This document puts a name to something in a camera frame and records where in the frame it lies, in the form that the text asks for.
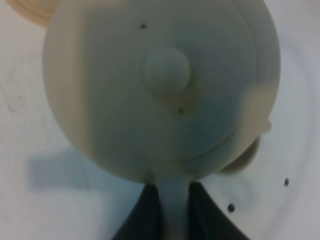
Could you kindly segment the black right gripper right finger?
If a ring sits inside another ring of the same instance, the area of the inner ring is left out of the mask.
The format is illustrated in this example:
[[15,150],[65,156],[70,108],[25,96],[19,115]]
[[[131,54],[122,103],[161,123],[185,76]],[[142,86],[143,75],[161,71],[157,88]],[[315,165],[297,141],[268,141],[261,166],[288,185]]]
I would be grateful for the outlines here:
[[188,235],[190,240],[247,240],[219,209],[200,182],[189,185]]

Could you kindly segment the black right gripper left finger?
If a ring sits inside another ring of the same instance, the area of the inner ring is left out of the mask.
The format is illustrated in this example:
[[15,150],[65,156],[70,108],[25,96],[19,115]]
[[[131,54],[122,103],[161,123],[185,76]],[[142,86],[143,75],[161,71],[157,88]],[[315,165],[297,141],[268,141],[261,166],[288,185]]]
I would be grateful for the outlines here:
[[164,223],[159,191],[146,184],[133,210],[114,235],[114,240],[162,240]]

